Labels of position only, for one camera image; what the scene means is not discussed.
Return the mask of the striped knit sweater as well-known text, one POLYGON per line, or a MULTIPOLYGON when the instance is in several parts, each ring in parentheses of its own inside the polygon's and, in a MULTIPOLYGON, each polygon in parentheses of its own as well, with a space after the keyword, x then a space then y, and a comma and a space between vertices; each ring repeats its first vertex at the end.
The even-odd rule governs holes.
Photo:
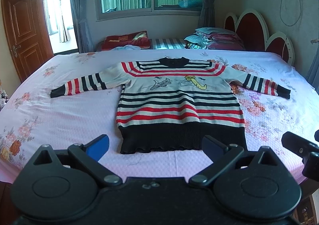
POLYGON ((52 98, 122 87, 116 124, 122 154, 200 150, 209 135, 246 147, 243 111, 231 85, 290 98, 290 90, 269 79, 204 60, 162 58, 117 63, 69 80, 52 98))

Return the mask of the bedside nightstand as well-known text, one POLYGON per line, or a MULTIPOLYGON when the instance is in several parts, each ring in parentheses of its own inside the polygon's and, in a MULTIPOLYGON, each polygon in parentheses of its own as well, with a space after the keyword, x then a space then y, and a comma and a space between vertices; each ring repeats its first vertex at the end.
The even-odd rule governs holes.
POLYGON ((318 182, 307 178, 300 186, 302 198, 293 217, 300 224, 318 224, 318 182))

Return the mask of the light blue crumpled cloth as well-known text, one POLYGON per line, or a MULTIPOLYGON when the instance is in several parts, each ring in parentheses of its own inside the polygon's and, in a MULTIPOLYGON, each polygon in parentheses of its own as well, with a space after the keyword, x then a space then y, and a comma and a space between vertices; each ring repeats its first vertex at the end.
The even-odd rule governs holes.
POLYGON ((134 45, 125 45, 125 46, 118 46, 112 49, 112 51, 120 51, 120 50, 141 50, 141 48, 134 45))

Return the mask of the stack of folded quilts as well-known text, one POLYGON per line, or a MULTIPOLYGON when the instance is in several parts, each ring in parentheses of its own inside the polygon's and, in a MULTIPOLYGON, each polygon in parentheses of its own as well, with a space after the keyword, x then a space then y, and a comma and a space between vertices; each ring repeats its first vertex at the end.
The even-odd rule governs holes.
POLYGON ((223 28, 197 28, 184 41, 185 48, 189 49, 245 51, 240 37, 223 28))

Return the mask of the red white scalloped headboard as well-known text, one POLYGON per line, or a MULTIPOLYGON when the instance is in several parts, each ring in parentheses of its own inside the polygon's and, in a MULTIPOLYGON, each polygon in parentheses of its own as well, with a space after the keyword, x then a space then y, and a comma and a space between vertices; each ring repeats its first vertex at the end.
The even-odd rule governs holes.
POLYGON ((224 28, 235 32, 247 51, 275 53, 287 64, 294 65, 295 51, 290 38, 280 31, 270 35, 265 19, 255 9, 246 9, 239 17, 228 13, 224 28))

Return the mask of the red gold pillow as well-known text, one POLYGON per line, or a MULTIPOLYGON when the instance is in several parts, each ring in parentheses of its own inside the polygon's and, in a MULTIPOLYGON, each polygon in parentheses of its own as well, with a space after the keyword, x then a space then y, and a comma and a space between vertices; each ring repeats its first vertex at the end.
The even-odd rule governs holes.
POLYGON ((116 47, 124 47, 126 45, 137 46, 141 49, 149 49, 151 41, 148 38, 147 31, 124 35, 111 35, 104 40, 101 50, 108 51, 116 47))

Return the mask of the striped grey white mattress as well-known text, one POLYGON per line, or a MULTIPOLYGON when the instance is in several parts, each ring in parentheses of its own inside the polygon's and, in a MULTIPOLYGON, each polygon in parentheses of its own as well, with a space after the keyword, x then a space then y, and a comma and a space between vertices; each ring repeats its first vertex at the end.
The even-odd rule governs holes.
POLYGON ((153 50, 173 50, 173 49, 185 49, 185 41, 183 39, 150 39, 151 48, 153 50))

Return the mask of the brown wooden door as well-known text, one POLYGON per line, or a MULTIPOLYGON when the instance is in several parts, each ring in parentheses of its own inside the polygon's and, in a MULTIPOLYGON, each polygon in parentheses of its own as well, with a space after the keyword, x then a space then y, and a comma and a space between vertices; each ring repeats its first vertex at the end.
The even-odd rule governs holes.
POLYGON ((24 82, 53 57, 43 0, 1 0, 5 34, 17 74, 24 82), (18 57, 13 45, 21 45, 18 57))

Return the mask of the grey left curtain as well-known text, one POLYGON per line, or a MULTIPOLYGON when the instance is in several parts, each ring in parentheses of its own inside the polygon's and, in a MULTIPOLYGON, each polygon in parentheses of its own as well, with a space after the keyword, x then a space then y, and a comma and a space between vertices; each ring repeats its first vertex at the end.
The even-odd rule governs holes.
POLYGON ((72 20, 79 53, 94 50, 87 21, 87 0, 70 0, 72 20))

